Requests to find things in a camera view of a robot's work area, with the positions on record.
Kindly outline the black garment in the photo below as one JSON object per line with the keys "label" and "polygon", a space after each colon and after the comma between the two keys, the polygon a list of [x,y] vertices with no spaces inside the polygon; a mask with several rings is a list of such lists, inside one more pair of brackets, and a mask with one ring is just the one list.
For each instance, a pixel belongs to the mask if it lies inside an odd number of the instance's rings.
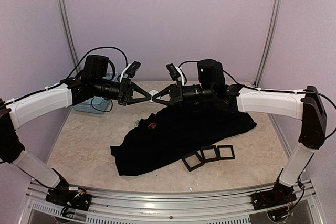
{"label": "black garment", "polygon": [[[157,123],[148,129],[150,123]],[[172,164],[183,156],[257,126],[244,112],[231,113],[211,104],[198,109],[167,106],[140,119],[121,145],[111,146],[120,176],[139,176]]]}

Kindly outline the green round brooch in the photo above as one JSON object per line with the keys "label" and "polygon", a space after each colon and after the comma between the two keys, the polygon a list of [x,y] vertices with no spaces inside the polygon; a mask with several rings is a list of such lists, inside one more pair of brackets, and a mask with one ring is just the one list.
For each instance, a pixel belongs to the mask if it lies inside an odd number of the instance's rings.
{"label": "green round brooch", "polygon": [[149,94],[153,97],[153,96],[155,96],[156,94],[158,94],[159,93],[159,91],[158,90],[150,90],[149,91]]}

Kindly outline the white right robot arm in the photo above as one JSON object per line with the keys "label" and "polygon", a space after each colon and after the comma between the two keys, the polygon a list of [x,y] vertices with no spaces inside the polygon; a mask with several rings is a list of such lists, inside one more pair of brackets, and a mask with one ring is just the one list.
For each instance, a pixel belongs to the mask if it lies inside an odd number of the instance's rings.
{"label": "white right robot arm", "polygon": [[279,183],[269,192],[273,205],[289,196],[289,189],[305,171],[315,152],[325,143],[327,115],[325,96],[315,86],[297,90],[271,90],[241,84],[210,86],[171,84],[152,96],[167,106],[211,102],[227,112],[269,114],[283,143],[290,149],[288,162],[280,172]]}

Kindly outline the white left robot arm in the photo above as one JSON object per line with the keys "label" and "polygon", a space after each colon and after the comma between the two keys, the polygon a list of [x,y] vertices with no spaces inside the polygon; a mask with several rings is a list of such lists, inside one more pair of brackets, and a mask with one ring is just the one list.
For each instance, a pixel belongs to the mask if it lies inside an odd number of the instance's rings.
{"label": "white left robot arm", "polygon": [[35,181],[53,189],[53,197],[64,206],[73,201],[74,195],[60,185],[61,176],[45,161],[70,107],[93,97],[116,100],[124,106],[151,98],[129,79],[84,83],[70,78],[21,100],[1,102],[1,161],[18,167]]}

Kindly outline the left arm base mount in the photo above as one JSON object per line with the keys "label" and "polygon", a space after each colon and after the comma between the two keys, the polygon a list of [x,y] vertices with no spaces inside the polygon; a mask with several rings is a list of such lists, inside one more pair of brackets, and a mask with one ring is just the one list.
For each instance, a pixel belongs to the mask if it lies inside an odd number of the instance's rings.
{"label": "left arm base mount", "polygon": [[60,182],[54,188],[49,188],[45,200],[49,203],[62,206],[60,214],[63,217],[73,215],[71,209],[88,211],[92,196],[83,187],[70,186],[70,184],[59,175]]}

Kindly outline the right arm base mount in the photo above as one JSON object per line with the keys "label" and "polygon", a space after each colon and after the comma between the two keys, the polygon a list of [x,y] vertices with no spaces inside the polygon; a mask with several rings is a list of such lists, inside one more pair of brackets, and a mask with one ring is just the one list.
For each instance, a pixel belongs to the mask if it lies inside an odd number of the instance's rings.
{"label": "right arm base mount", "polygon": [[251,201],[254,210],[261,210],[280,206],[283,204],[290,204],[289,209],[292,210],[302,199],[305,194],[305,185],[300,178],[297,179],[297,184],[302,190],[302,194],[298,201],[293,186],[287,187],[280,183],[280,176],[278,176],[273,188],[267,191],[255,192],[251,195]]}

